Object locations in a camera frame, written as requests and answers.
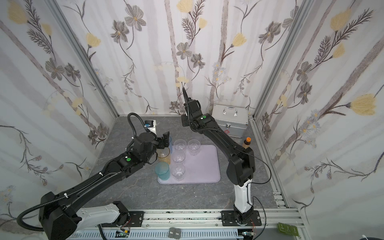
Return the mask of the lilac plastic tray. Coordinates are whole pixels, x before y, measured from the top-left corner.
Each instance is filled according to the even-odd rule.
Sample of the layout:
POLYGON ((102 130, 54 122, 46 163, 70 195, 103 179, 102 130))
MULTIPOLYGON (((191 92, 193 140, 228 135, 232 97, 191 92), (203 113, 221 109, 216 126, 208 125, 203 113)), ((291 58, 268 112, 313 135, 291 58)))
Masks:
POLYGON ((181 163, 186 168, 185 177, 181 181, 176 181, 172 173, 170 178, 162 181, 158 178, 158 182, 162 185, 179 185, 179 184, 213 184, 218 183, 221 179, 217 148, 213 145, 201 145, 200 152, 197 156, 192 156, 189 151, 185 151, 186 158, 181 163))

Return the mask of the brown bottle orange cap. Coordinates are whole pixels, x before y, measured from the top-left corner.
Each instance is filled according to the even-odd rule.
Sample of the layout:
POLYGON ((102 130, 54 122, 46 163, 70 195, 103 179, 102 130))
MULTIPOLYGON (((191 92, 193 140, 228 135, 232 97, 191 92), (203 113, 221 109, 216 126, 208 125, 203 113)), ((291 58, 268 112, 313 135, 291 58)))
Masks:
POLYGON ((244 148, 244 149, 249 148, 250 145, 251 145, 251 141, 252 141, 252 139, 251 139, 250 137, 247 137, 247 138, 244 140, 244 142, 243 142, 243 148, 244 148))

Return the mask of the clear faceted glass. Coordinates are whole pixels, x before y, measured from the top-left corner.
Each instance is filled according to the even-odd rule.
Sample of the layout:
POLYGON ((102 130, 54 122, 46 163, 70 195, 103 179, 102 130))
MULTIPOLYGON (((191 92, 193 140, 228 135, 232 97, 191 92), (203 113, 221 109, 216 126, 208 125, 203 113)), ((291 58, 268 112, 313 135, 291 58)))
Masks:
POLYGON ((172 153, 172 160, 175 163, 181 163, 185 160, 186 154, 184 150, 174 150, 172 153))
POLYGON ((185 140, 176 140, 173 145, 175 151, 184 151, 186 147, 187 142, 185 140))
POLYGON ((183 164, 173 164, 171 166, 171 173, 176 181, 181 181, 185 177, 186 168, 183 164))

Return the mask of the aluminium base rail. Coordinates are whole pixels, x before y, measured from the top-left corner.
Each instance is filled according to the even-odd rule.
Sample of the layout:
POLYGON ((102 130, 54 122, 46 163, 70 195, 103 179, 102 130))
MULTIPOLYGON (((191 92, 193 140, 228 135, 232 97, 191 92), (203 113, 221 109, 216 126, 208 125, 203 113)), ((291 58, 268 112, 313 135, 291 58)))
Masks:
POLYGON ((202 209, 202 210, 144 210, 141 217, 141 226, 135 226, 136 220, 130 221, 124 230, 155 230, 169 229, 171 227, 179 229, 250 229, 262 230, 263 227, 277 228, 278 223, 296 226, 298 229, 305 227, 304 220, 301 218, 297 209, 255 209, 260 213, 252 223, 240 226, 224 226, 222 224, 221 209, 202 209))

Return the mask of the clear tall tumbler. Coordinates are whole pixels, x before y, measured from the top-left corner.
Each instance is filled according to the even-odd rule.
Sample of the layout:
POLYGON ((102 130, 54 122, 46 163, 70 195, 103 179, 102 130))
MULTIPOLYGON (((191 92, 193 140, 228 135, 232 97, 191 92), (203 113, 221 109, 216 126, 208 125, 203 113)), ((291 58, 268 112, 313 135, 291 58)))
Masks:
POLYGON ((198 140, 190 140, 188 142, 188 149, 192 156, 197 156, 200 152, 201 143, 198 140))

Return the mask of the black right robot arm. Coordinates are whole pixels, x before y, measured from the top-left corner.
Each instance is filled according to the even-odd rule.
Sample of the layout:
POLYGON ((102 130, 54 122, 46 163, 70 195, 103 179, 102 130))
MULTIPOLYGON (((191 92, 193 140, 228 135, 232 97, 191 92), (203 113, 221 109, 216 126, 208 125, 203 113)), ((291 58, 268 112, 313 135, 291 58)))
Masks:
POLYGON ((254 212, 250 196, 251 185, 256 184, 253 182, 255 160, 262 160, 254 156, 251 148, 245 149, 229 137, 210 114, 203 114, 199 101, 186 97, 184 107, 186 113, 182 115, 183 126, 208 137, 227 156, 226 173, 235 189, 235 220, 239 225, 245 225, 254 212))

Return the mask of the blue frosted plastic tumbler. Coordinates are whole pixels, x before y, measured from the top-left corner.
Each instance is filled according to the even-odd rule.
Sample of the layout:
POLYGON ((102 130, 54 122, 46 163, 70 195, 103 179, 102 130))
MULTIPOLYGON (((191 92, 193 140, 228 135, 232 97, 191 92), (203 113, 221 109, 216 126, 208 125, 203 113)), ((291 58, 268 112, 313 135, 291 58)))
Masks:
POLYGON ((169 146, 168 146, 169 150, 170 150, 170 154, 172 153, 172 137, 169 136, 169 146))

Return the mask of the silver metal first-aid case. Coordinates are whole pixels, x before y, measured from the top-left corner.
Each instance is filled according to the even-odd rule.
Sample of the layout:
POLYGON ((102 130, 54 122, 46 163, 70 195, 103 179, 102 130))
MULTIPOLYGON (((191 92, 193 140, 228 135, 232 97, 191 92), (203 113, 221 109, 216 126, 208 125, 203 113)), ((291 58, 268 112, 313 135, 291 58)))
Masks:
POLYGON ((241 138, 248 128, 249 116, 245 108, 214 105, 212 117, 230 137, 241 138))

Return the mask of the teal dotted plastic tumbler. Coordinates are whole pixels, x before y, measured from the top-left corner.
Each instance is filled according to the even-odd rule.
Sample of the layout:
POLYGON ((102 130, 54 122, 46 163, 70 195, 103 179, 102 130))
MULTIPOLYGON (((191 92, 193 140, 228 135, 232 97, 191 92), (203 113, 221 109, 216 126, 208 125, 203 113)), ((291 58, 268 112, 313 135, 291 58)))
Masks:
POLYGON ((159 162, 155 166, 155 173, 162 181, 166 181, 170 178, 170 166, 168 163, 159 162))

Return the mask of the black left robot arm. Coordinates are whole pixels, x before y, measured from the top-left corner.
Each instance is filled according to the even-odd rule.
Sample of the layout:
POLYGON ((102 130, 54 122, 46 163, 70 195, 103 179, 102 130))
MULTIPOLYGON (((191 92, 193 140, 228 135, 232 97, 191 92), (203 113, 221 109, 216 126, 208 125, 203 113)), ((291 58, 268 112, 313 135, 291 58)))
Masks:
POLYGON ((169 137, 169 132, 162 137, 153 132, 141 133, 99 173, 57 195, 52 192, 44 195, 39 205, 19 214, 17 224, 30 231, 45 232, 50 240, 67 239, 85 221, 78 211, 107 188, 142 169, 158 149, 169 147, 169 137))

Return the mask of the yellow plastic tumbler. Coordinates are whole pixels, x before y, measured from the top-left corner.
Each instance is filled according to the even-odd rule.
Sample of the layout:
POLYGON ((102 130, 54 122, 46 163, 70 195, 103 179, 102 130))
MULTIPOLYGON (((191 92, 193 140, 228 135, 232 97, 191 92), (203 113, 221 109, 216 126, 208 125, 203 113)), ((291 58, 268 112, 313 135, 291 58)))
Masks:
POLYGON ((171 150, 170 148, 157 149, 158 160, 159 162, 171 164, 171 150))

